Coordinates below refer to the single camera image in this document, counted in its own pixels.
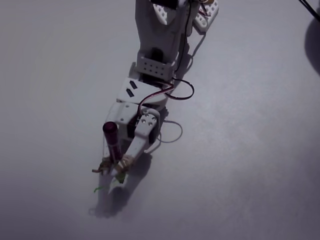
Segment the dark red cylinder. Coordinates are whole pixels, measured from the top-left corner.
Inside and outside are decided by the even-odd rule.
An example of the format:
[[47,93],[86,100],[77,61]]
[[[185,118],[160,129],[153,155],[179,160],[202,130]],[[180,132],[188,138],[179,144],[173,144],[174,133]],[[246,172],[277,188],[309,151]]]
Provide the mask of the dark red cylinder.
[[108,121],[103,125],[103,133],[108,145],[110,160],[116,164],[122,158],[121,146],[118,136],[118,126],[113,121]]

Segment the black cable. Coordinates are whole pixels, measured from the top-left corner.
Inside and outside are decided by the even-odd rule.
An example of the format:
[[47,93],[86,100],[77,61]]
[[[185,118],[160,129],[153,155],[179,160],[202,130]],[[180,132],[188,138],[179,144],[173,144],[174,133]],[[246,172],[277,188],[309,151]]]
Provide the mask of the black cable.
[[320,22],[319,14],[311,7],[307,0],[299,0],[299,2],[311,13],[311,15]]
[[167,95],[170,99],[178,100],[178,101],[188,100],[188,99],[193,97],[193,95],[195,94],[195,87],[190,82],[188,82],[186,80],[183,80],[183,79],[178,79],[178,78],[175,78],[175,77],[173,77],[173,79],[176,80],[176,81],[183,82],[183,83],[189,85],[189,87],[192,89],[192,93],[191,93],[191,95],[185,96],[185,97],[172,96],[169,93],[166,93],[165,95]]
[[188,30],[189,19],[190,19],[190,16],[191,16],[191,3],[192,3],[192,0],[188,0],[188,2],[189,2],[189,14],[188,14],[188,19],[186,20],[185,29],[184,29],[184,39],[183,39],[182,53],[181,53],[181,56],[179,56],[180,61],[179,61],[178,67],[174,71],[175,73],[178,72],[178,70],[180,69],[181,62],[182,62],[182,59],[183,59],[184,53],[185,53],[185,47],[186,47],[186,41],[187,41],[187,30]]

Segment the white table surface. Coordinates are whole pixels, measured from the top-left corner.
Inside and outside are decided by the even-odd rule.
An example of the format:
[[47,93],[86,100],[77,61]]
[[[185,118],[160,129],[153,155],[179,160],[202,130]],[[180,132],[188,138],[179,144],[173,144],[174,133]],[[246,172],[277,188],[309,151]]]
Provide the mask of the white table surface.
[[0,239],[320,239],[320,24],[297,0],[219,3],[194,97],[167,104],[183,135],[107,195],[91,169],[139,49],[135,1],[0,1]]

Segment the green wire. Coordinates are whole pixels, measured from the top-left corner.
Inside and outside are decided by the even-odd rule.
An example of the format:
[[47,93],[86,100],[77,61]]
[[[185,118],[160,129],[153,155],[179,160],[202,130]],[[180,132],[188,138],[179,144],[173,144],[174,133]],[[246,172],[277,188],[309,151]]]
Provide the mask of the green wire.
[[101,190],[101,189],[103,189],[103,188],[104,188],[104,186],[99,186],[99,187],[97,187],[93,192],[96,193],[96,191],[99,191],[99,190]]

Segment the wire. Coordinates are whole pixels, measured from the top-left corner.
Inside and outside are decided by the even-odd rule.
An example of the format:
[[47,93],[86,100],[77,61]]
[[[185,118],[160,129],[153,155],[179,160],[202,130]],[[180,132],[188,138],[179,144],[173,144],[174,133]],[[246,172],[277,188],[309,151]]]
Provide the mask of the wire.
[[183,83],[189,85],[189,87],[192,89],[192,93],[189,96],[185,96],[185,97],[172,96],[169,93],[166,93],[165,95],[167,95],[170,99],[178,100],[178,101],[188,100],[188,99],[193,97],[193,95],[195,94],[195,87],[190,82],[188,82],[186,80],[183,80],[183,79],[178,79],[178,78],[175,78],[175,77],[173,79],[176,80],[176,81],[183,82]]
[[311,7],[307,0],[299,0],[299,2],[311,13],[311,15],[320,22],[319,14]]
[[184,53],[185,53],[185,48],[186,48],[187,30],[188,30],[189,19],[190,19],[190,16],[191,16],[191,3],[192,3],[192,0],[188,0],[188,2],[189,2],[189,13],[188,13],[188,19],[186,20],[186,24],[185,24],[185,28],[184,28],[184,39],[183,39],[182,53],[181,53],[181,57],[180,57],[180,61],[179,61],[178,67],[174,71],[175,73],[178,72],[178,70],[180,69],[181,62],[182,62],[182,59],[183,59]]
[[139,103],[139,106],[138,106],[138,111],[137,111],[137,114],[138,116],[142,116],[142,111],[141,111],[141,108],[143,106],[143,104],[149,100],[149,99],[152,99],[158,95],[161,95],[161,94],[165,94],[167,92],[170,92],[171,90],[174,90],[175,89],[175,86],[172,84],[172,83],[169,83],[169,82],[165,82],[165,81],[153,81],[153,83],[159,83],[159,84],[163,84],[163,85],[167,85],[168,88],[165,88],[165,89],[162,89],[160,91],[157,91],[155,93],[152,93],[148,96],[146,96],[140,103]]

